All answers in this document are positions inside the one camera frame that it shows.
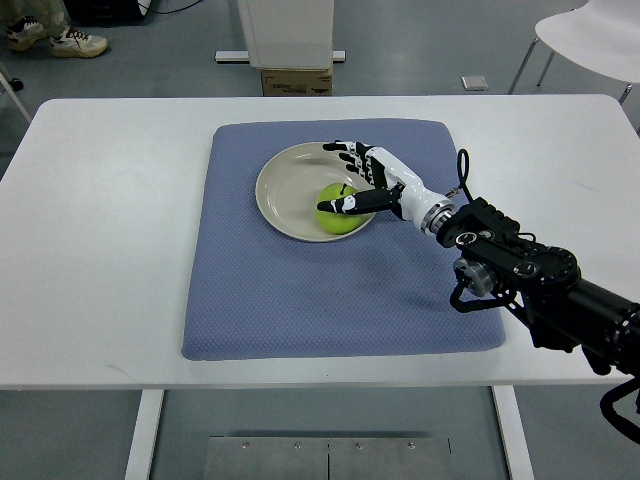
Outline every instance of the ceramic plate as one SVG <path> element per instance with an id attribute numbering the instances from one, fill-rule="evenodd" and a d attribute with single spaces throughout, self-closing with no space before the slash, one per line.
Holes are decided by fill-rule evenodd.
<path id="1" fill-rule="evenodd" d="M 332 183 L 347 183 L 357 190 L 371 185 L 349 172 L 338 152 L 327 152 L 322 143 L 303 143 L 288 148 L 267 162 L 256 182 L 256 201 L 264 218 L 277 230 L 298 240 L 330 242 L 362 230 L 375 214 L 344 235 L 326 232 L 316 220 L 316 201 Z"/>

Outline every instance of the gray floor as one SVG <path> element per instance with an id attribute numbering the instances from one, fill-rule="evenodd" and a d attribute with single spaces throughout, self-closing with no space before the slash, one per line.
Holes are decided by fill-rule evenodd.
<path id="1" fill-rule="evenodd" d="M 171 10 L 188 3 L 162 0 L 152 7 Z M 336 0 L 335 48 L 347 51 L 347 62 L 335 66 L 334 95 L 505 94 L 535 24 L 584 3 Z M 0 62 L 24 82 L 19 95 L 32 113 L 62 97 L 261 95 L 257 71 L 214 61 L 216 50 L 245 48 L 233 0 L 204 0 L 182 13 L 149 14 L 139 24 L 85 29 L 108 37 L 110 51 L 82 61 L 51 58 L 46 42 L 24 54 L 0 50 Z M 562 58 L 536 87 L 547 54 L 546 47 L 537 47 L 516 94 L 622 94 L 620 82 Z M 463 90 L 460 76 L 475 74 L 485 75 L 488 92 Z M 637 128 L 639 91 L 632 91 L 624 110 Z M 6 94 L 0 96 L 0 118 L 3 171 L 27 124 Z M 537 479 L 637 478 L 637 447 L 600 417 L 604 390 L 517 388 Z M 0 479 L 122 478 L 138 398 L 139 392 L 0 392 Z M 166 406 L 154 478 L 199 478 L 201 439 L 250 430 L 447 435 L 461 479 L 506 476 L 487 389 L 171 392 Z M 470 443 L 462 435 L 465 428 Z"/>

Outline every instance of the sneaker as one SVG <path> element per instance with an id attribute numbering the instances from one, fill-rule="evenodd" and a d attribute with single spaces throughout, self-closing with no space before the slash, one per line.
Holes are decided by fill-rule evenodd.
<path id="1" fill-rule="evenodd" d="M 24 17 L 12 27 L 5 29 L 9 38 L 9 48 L 14 52 L 26 52 L 38 40 L 47 38 L 44 27 L 33 17 Z"/>
<path id="2" fill-rule="evenodd" d="M 58 38 L 50 37 L 51 54 L 59 58 L 93 58 L 107 49 L 107 40 L 66 27 Z"/>

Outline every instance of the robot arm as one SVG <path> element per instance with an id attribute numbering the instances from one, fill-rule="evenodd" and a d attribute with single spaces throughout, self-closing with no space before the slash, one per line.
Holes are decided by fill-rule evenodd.
<path id="1" fill-rule="evenodd" d="M 354 194 L 344 213 L 390 209 L 426 235 L 435 235 L 443 247 L 460 250 L 454 262 L 458 284 L 450 297 L 456 310 L 504 306 L 529 329 L 534 346 L 571 352 L 581 345 L 595 373 L 606 375 L 615 366 L 634 376 L 605 395 L 601 409 L 615 428 L 640 443 L 640 428 L 613 409 L 613 402 L 640 387 L 638 303 L 584 280 L 571 252 L 521 233 L 518 222 L 482 198 L 470 199 L 455 212 L 447 197 L 427 190 L 415 173 L 383 148 L 336 142 L 325 149 L 349 152 L 340 154 L 347 169 L 376 187 Z M 339 202 L 320 202 L 317 208 L 336 212 L 334 205 Z M 465 289 L 476 297 L 493 298 L 462 301 Z M 517 303 L 518 294 L 522 304 Z"/>

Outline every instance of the white chair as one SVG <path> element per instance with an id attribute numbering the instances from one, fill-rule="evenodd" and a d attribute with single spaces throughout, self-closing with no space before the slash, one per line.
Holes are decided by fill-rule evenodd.
<path id="1" fill-rule="evenodd" d="M 5 89 L 5 91 L 9 94 L 9 96 L 13 100 L 13 103 L 16 104 L 16 107 L 18 107 L 20 112 L 22 112 L 22 115 L 24 115 L 24 118 L 27 119 L 27 122 L 31 123 L 31 120 L 32 120 L 31 116 L 27 112 L 27 109 L 24 108 L 24 106 L 22 105 L 20 100 L 18 100 L 18 97 L 16 96 L 16 94 L 14 92 L 14 86 L 21 85 L 21 82 L 17 78 L 13 78 L 11 80 L 8 80 L 10 78 L 11 78 L 11 76 L 7 73 L 7 71 L 4 69 L 2 64 L 0 64 L 0 84 L 2 84 L 2 86 Z"/>
<path id="2" fill-rule="evenodd" d="M 509 95 L 538 40 L 552 50 L 538 86 L 556 52 L 592 72 L 625 82 L 627 86 L 620 104 L 633 84 L 640 83 L 640 0 L 590 0 L 581 8 L 541 20 L 536 25 L 536 35 L 511 84 Z"/>

